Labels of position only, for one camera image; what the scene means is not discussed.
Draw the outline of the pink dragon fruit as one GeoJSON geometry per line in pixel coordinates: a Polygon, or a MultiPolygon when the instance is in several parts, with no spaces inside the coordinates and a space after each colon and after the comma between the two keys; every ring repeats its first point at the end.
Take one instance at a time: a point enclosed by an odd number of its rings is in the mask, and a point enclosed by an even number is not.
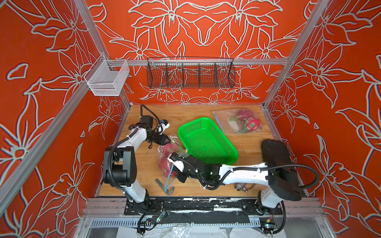
{"type": "Polygon", "coordinates": [[[171,172],[172,163],[168,160],[172,153],[182,154],[183,148],[178,143],[170,143],[158,147],[158,166],[164,177],[170,176],[172,178],[176,177],[176,172],[171,172]]]}

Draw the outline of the clear zip-top bag blue seal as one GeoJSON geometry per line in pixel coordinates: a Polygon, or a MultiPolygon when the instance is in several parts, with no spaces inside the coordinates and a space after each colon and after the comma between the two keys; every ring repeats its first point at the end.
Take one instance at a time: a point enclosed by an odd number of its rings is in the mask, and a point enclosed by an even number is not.
{"type": "Polygon", "coordinates": [[[169,135],[170,143],[158,147],[158,166],[162,174],[161,179],[156,179],[166,195],[171,195],[174,191],[173,183],[177,180],[175,166],[170,160],[173,153],[182,157],[189,156],[189,150],[183,145],[177,134],[169,135]]]}

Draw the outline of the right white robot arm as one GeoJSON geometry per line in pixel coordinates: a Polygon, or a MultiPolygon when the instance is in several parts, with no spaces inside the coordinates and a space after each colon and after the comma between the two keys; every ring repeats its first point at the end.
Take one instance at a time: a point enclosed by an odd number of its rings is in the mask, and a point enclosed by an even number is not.
{"type": "Polygon", "coordinates": [[[217,190],[233,183],[252,183],[266,186],[258,194],[258,209],[274,209],[283,201],[301,200],[301,190],[314,187],[319,182],[319,173],[312,167],[301,164],[230,166],[205,164],[193,156],[182,157],[173,153],[168,161],[174,165],[177,179],[185,183],[187,178],[197,179],[203,189],[217,190]],[[313,172],[315,178],[307,185],[298,185],[296,168],[313,172]]]}

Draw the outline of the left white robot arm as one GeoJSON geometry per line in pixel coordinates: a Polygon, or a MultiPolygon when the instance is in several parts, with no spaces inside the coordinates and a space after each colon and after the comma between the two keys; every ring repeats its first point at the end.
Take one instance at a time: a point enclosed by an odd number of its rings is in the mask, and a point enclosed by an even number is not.
{"type": "Polygon", "coordinates": [[[148,205],[148,192],[138,180],[136,151],[145,142],[166,145],[171,142],[165,134],[159,134],[150,128],[136,127],[129,135],[104,152],[102,180],[120,190],[126,197],[137,204],[148,205]]]}

